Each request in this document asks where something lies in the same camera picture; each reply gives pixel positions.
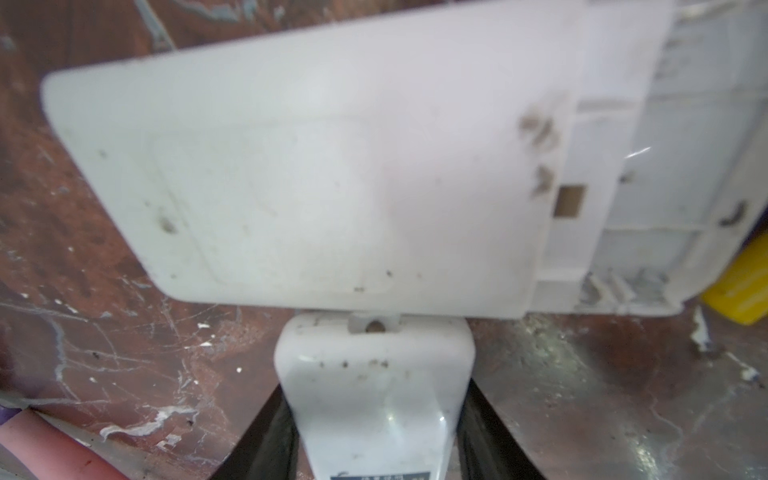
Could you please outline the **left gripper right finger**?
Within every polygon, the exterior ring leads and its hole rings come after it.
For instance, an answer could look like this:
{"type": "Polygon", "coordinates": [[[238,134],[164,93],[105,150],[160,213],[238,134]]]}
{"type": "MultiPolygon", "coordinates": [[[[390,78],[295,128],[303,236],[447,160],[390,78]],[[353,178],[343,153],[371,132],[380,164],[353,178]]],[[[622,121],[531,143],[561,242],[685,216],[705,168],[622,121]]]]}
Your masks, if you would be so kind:
{"type": "Polygon", "coordinates": [[[473,379],[456,440],[463,479],[545,480],[473,379]]]}

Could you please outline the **red white remote control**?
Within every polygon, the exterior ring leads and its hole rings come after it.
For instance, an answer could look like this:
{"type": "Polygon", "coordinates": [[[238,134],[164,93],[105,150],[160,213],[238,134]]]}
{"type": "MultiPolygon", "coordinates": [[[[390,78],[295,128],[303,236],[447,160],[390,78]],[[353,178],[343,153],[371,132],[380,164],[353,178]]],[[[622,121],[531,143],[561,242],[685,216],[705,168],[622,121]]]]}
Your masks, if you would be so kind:
{"type": "Polygon", "coordinates": [[[443,479],[475,357],[461,317],[312,312],[274,365],[316,478],[443,479]]]}

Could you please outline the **yellow battery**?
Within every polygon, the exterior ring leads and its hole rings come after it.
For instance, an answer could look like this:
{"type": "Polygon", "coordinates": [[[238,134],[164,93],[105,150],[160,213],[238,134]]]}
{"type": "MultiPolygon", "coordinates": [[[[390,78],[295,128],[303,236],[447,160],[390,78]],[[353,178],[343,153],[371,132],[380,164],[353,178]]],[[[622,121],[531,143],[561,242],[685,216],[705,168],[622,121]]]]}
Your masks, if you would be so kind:
{"type": "Polygon", "coordinates": [[[767,316],[767,233],[754,239],[701,295],[716,312],[743,326],[767,316]]]}

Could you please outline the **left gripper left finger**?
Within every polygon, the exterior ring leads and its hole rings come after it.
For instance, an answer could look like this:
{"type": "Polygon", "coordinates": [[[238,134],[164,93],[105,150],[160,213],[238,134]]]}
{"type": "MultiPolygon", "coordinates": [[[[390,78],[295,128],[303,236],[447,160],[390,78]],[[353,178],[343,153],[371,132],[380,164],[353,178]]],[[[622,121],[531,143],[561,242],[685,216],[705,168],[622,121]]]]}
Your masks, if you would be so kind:
{"type": "Polygon", "coordinates": [[[278,385],[210,480],[294,480],[300,437],[278,385]]]}

